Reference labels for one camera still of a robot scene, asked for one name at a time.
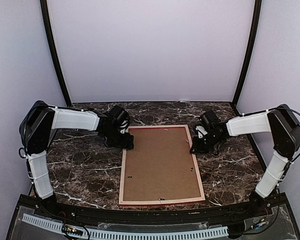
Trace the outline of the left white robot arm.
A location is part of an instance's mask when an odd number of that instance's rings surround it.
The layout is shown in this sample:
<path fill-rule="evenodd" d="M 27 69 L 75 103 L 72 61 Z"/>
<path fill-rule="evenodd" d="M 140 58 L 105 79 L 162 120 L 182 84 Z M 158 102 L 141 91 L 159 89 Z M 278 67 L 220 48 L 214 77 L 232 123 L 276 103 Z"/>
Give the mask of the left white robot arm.
<path fill-rule="evenodd" d="M 57 218 L 60 206 L 52 199 L 53 187 L 47 167 L 47 151 L 51 131 L 78 129 L 96 132 L 108 148 L 132 150 L 134 136 L 128 133 L 130 116 L 122 107 L 115 105 L 109 111 L 70 109 L 36 101 L 19 126 L 24 156 L 29 167 L 30 179 L 35 192 L 43 200 L 41 210 L 50 218 Z"/>

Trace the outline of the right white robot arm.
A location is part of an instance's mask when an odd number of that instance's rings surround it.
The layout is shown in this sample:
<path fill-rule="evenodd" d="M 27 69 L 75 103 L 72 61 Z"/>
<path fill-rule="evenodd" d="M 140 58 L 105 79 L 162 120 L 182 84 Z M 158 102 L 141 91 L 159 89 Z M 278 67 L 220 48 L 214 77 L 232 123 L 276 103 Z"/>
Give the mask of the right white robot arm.
<path fill-rule="evenodd" d="M 205 154 L 216 151 L 217 146 L 232 137 L 270 133 L 273 141 L 273 155 L 261 180 L 252 192 L 256 196 L 245 205 L 245 213 L 256 217 L 265 208 L 266 199 L 287 174 L 290 165 L 300 156 L 300 113 L 287 104 L 240 114 L 220 120 L 212 111 L 206 111 L 194 126 L 196 135 L 192 138 L 191 154 Z"/>

